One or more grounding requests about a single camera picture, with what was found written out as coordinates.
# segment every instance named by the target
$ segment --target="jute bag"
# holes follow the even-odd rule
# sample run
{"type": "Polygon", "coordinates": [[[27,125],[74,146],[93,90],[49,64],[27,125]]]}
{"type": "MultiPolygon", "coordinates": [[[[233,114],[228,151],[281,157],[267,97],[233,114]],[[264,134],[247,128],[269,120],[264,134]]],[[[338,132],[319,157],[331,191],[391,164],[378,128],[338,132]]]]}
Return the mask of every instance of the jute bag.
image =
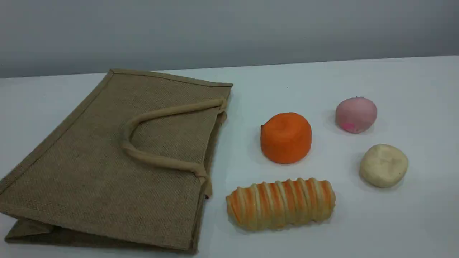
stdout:
{"type": "Polygon", "coordinates": [[[5,240],[196,252],[231,86],[110,70],[0,181],[5,240]]]}

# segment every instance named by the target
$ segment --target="toy bread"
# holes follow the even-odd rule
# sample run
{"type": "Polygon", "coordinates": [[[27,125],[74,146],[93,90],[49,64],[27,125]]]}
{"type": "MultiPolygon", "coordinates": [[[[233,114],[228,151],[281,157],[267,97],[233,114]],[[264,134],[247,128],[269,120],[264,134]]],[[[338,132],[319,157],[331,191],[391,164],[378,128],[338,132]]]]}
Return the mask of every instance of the toy bread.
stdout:
{"type": "Polygon", "coordinates": [[[276,181],[238,187],[226,197],[228,215],[246,230],[281,229],[287,224],[324,221],[335,207],[329,181],[276,181]]]}

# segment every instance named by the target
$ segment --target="white table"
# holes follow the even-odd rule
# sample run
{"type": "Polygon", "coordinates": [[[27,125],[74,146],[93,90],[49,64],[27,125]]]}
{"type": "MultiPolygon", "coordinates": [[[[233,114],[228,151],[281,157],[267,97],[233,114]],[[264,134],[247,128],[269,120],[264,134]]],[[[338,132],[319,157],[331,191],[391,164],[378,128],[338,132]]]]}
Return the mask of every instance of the white table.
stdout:
{"type": "MultiPolygon", "coordinates": [[[[459,56],[323,62],[164,71],[234,83],[214,159],[214,196],[205,207],[198,257],[459,257],[459,56]],[[344,99],[378,106],[367,132],[334,125],[344,99]],[[313,129],[307,158],[288,166],[268,161],[259,129],[280,112],[298,112],[313,129]],[[358,176],[372,145],[387,143],[409,157],[403,181],[379,190],[358,176]],[[237,186],[297,177],[327,179],[336,192],[329,222],[243,233],[229,221],[225,196],[237,186]]],[[[34,149],[104,74],[0,79],[0,176],[34,149]]],[[[0,214],[0,237],[15,222],[0,214]]],[[[12,257],[175,257],[114,249],[9,245],[12,257]]]]}

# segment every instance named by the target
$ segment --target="bag handle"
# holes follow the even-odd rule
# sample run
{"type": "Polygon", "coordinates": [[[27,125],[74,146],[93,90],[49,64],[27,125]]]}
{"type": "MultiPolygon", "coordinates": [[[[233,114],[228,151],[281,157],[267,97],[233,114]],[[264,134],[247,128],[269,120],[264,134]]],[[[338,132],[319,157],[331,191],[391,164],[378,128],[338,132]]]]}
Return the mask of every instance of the bag handle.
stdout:
{"type": "Polygon", "coordinates": [[[154,110],[137,115],[130,119],[124,125],[121,148],[127,155],[149,165],[194,173],[195,176],[199,179],[201,186],[207,183],[204,189],[204,194],[206,195],[206,197],[209,198],[212,195],[212,184],[210,181],[210,176],[207,174],[204,165],[169,158],[166,156],[154,155],[145,151],[138,150],[134,145],[132,145],[130,139],[135,128],[137,128],[139,124],[147,120],[153,120],[156,118],[162,118],[166,116],[178,115],[183,113],[196,112],[213,107],[220,107],[220,110],[218,112],[220,114],[225,111],[226,105],[226,99],[221,98],[203,101],[195,104],[183,105],[179,107],[166,107],[163,109],[154,110]]]}

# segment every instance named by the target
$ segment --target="orange bun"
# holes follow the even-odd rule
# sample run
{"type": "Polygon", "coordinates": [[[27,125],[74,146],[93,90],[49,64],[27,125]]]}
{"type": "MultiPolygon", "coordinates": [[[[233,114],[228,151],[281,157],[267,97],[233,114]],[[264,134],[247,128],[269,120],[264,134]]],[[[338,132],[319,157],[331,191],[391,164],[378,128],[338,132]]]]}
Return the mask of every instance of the orange bun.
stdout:
{"type": "Polygon", "coordinates": [[[309,122],[297,113],[281,113],[261,126],[261,150],[273,162],[295,163],[311,149],[309,122]]]}

